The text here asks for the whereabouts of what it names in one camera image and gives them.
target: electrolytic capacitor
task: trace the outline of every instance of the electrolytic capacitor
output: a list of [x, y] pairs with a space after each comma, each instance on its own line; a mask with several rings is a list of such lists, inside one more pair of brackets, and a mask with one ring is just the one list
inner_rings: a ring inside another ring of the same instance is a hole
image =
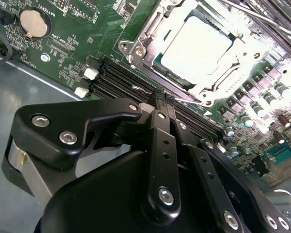
[[243, 170], [242, 170], [242, 172], [245, 174], [245, 175], [249, 175], [249, 169], [248, 168], [244, 168]]
[[232, 158], [236, 158], [239, 155], [239, 152], [236, 147], [231, 147], [229, 149], [229, 152], [231, 153]]
[[253, 120], [248, 116], [243, 116], [242, 122], [245, 125], [245, 127], [252, 127], [254, 125]]
[[265, 100], [272, 108], [276, 108], [279, 105], [279, 100], [273, 95], [265, 97]]
[[225, 128], [225, 130], [226, 130], [227, 136], [229, 136], [229, 137], [233, 137], [234, 136], [235, 133], [234, 133], [233, 127], [227, 126]]
[[287, 88], [285, 85], [281, 85], [276, 88], [276, 90], [279, 92], [280, 95], [284, 98], [289, 98], [291, 97], [291, 90]]
[[279, 115], [277, 119], [286, 128], [291, 125], [291, 123], [288, 121], [288, 119], [285, 118], [284, 115]]
[[266, 115], [266, 111], [260, 105], [254, 106], [253, 110], [258, 115], [258, 117], [264, 117]]
[[248, 165], [248, 170], [249, 170], [250, 172], [253, 172], [253, 171], [255, 170], [253, 164], [249, 164], [249, 165]]
[[273, 136], [276, 139], [276, 142], [278, 142], [279, 144], [283, 144], [285, 142], [285, 139], [281, 136], [281, 134], [278, 131], [274, 131]]

